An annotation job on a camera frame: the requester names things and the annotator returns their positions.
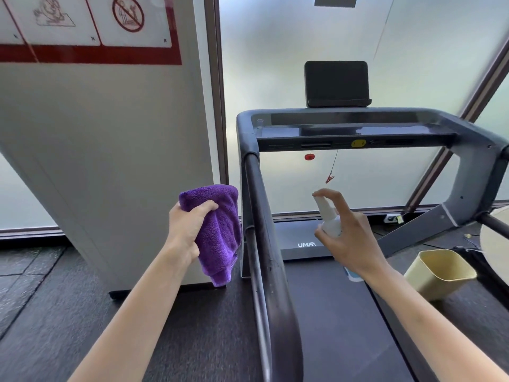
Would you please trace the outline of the person's right hand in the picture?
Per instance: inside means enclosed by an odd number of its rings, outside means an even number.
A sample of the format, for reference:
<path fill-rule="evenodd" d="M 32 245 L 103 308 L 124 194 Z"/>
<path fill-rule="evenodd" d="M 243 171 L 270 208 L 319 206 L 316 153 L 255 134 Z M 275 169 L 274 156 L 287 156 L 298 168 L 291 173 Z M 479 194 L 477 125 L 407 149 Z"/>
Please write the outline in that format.
<path fill-rule="evenodd" d="M 321 194 L 330 196 L 330 199 L 334 195 L 332 202 L 341 219 L 342 233 L 337 237 L 339 247 L 336 256 L 339 263 L 373 286 L 376 281 L 384 279 L 392 268 L 381 252 L 367 217 L 363 213 L 353 212 L 340 192 L 329 188 L 321 190 Z"/>

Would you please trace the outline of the person's left hand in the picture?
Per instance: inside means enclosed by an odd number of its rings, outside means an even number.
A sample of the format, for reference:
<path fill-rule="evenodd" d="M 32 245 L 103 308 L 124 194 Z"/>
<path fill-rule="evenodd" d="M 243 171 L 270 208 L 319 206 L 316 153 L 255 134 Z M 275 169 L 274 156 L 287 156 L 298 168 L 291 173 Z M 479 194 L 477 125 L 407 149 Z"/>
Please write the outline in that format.
<path fill-rule="evenodd" d="M 192 219 L 177 202 L 169 211 L 169 233 L 161 250 L 189 266 L 200 254 L 195 242 L 205 219 Z"/>

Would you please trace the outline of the white spray bottle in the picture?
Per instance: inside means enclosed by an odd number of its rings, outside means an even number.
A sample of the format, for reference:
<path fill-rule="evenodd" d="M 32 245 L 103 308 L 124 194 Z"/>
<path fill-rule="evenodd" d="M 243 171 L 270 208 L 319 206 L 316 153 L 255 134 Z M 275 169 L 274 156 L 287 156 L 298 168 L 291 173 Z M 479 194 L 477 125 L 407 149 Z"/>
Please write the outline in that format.
<path fill-rule="evenodd" d="M 329 203 L 330 196 L 323 196 L 321 192 L 322 190 L 313 193 L 313 198 L 315 199 L 315 202 L 319 208 L 319 212 L 323 221 L 321 224 L 321 230 L 331 239 L 337 239 L 337 237 L 339 237 L 342 233 L 339 211 L 335 210 L 334 207 Z M 339 259 L 336 257 L 337 255 L 332 253 L 332 248 L 328 247 L 328 249 L 330 250 L 335 261 L 339 263 Z M 351 271 L 345 265 L 342 264 L 342 266 L 344 272 L 351 282 L 364 282 L 360 275 Z"/>

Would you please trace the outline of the purple microfiber cloth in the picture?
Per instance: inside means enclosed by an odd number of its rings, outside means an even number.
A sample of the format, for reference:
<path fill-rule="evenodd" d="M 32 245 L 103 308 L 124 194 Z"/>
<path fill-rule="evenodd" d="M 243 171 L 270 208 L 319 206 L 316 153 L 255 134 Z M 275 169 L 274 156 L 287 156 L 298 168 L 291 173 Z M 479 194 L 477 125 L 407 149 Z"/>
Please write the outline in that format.
<path fill-rule="evenodd" d="M 226 286 L 242 243 L 242 228 L 238 214 L 238 190 L 235 186 L 216 184 L 195 188 L 179 194 L 181 208 L 190 212 L 208 200 L 218 208 L 209 212 L 198 232 L 195 243 L 203 273 L 214 287 Z"/>

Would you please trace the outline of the person's right forearm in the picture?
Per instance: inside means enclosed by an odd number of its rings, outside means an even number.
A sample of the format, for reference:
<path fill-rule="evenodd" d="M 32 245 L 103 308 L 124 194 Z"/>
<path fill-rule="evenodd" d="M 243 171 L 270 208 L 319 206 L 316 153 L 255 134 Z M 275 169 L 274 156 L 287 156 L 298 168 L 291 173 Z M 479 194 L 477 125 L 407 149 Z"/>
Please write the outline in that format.
<path fill-rule="evenodd" d="M 440 382 L 509 382 L 509 374 L 388 263 L 363 278 L 391 307 Z"/>

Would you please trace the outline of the person's left forearm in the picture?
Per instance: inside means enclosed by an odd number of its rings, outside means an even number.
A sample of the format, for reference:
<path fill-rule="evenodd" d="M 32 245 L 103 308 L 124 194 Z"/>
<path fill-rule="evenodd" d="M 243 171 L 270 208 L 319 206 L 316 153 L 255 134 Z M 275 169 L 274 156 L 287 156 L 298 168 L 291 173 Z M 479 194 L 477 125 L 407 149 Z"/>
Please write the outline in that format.
<path fill-rule="evenodd" d="M 168 242 L 67 382 L 142 382 L 196 244 Z"/>

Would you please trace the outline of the grey treadmill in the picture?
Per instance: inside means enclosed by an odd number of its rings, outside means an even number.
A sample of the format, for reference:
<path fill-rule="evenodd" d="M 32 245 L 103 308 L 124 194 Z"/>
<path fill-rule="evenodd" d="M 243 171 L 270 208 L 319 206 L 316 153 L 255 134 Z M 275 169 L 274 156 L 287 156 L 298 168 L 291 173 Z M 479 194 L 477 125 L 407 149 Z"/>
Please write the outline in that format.
<path fill-rule="evenodd" d="M 509 165 L 509 141 L 454 115 L 423 108 L 249 110 L 237 116 L 242 271 L 251 278 L 264 382 L 303 382 L 305 357 L 267 198 L 261 152 L 444 146 L 460 159 L 449 198 L 383 236 L 385 257 L 476 221 L 503 237 L 489 214 Z"/>

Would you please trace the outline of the white pillar cabinet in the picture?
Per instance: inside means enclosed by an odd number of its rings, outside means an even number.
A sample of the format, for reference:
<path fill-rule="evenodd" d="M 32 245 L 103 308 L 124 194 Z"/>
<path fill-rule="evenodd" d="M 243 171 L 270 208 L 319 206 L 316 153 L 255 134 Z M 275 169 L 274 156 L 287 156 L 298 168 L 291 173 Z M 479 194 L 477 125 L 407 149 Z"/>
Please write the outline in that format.
<path fill-rule="evenodd" d="M 220 181 L 204 1 L 173 3 L 180 66 L 0 63 L 0 151 L 112 299 Z"/>

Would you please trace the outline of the beige plastic waste bin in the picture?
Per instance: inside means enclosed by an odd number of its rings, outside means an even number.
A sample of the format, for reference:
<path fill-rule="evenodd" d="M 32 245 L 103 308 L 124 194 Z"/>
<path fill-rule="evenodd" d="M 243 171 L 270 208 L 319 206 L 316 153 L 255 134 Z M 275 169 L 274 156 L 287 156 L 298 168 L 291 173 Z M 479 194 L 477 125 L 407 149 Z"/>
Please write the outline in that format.
<path fill-rule="evenodd" d="M 441 300 L 477 279 L 476 270 L 453 250 L 422 250 L 404 278 L 427 301 Z"/>

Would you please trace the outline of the black tablet screen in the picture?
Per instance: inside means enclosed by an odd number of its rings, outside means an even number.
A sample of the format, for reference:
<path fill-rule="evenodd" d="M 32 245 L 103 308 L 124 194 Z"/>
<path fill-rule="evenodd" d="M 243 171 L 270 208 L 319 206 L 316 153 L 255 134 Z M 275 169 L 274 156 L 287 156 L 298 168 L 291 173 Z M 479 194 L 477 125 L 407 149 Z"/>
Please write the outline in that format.
<path fill-rule="evenodd" d="M 365 61 L 308 61 L 304 82 L 308 108 L 368 107 L 372 103 Z"/>

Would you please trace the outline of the white round furniture piece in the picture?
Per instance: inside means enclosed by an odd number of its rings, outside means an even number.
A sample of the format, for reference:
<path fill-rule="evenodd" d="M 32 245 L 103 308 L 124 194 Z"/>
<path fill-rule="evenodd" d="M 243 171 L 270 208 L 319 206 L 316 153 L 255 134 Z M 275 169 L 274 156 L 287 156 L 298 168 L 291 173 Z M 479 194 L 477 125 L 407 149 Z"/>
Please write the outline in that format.
<path fill-rule="evenodd" d="M 482 225 L 480 246 L 487 263 L 509 286 L 509 239 Z"/>

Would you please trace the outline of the red and white safety sign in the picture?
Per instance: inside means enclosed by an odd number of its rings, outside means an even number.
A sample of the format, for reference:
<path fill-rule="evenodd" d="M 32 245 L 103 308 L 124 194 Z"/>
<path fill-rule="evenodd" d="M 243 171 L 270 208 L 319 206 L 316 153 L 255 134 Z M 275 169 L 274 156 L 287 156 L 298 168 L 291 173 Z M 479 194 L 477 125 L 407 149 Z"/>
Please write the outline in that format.
<path fill-rule="evenodd" d="M 180 66 L 173 0 L 0 0 L 0 63 Z"/>

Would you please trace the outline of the brown window frame post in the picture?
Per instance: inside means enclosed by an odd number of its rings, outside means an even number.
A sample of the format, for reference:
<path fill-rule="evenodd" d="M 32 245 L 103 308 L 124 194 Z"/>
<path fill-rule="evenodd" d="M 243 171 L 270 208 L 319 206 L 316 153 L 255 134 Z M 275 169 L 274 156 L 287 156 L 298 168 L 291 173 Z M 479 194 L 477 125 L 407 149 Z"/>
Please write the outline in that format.
<path fill-rule="evenodd" d="M 214 125 L 218 151 L 220 183 L 229 184 L 227 160 L 226 110 L 220 32 L 220 0 L 203 0 L 211 74 Z"/>

